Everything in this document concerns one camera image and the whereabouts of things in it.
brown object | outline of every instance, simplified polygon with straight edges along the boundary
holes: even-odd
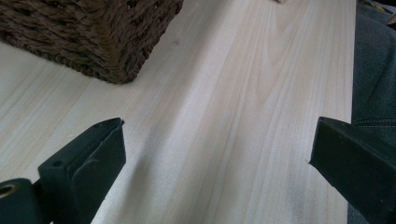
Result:
[[[0,0],[0,40],[112,83],[132,81],[183,0]]]

wood grain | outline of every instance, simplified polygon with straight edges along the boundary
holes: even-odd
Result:
[[[121,117],[127,163],[93,223],[346,223],[307,162],[318,116],[350,119],[355,4],[185,0],[122,86],[1,44],[0,180]]]

wicker basket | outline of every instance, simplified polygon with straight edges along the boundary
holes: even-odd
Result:
[[[112,83],[132,81],[183,0],[0,0],[0,40]]]

denim fabric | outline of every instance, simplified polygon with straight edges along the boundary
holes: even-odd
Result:
[[[396,146],[396,32],[390,15],[358,6],[352,123]],[[352,206],[348,224],[367,224]]]

table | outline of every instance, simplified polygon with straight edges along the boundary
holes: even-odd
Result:
[[[139,77],[107,84],[0,45],[0,180],[120,117],[127,163],[92,223],[346,223],[308,164],[350,121],[356,1],[185,0]]]

